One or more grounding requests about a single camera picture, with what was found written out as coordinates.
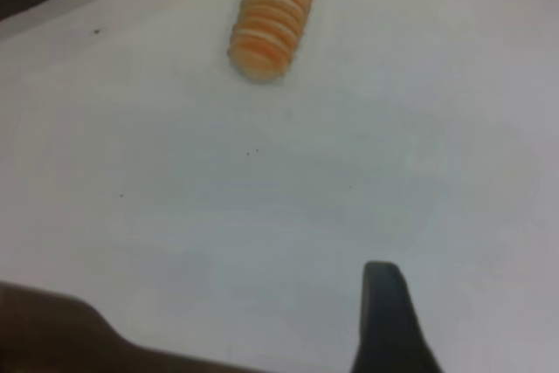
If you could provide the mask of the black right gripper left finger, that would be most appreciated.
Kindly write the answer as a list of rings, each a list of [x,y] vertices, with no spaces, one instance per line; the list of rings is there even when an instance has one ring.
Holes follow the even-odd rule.
[[[2,372],[245,372],[127,341],[83,301],[1,284]]]

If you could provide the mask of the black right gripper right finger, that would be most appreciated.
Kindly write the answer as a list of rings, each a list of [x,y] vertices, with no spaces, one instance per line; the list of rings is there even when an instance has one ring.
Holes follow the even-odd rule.
[[[362,276],[360,339],[353,372],[440,372],[399,267],[370,261]]]

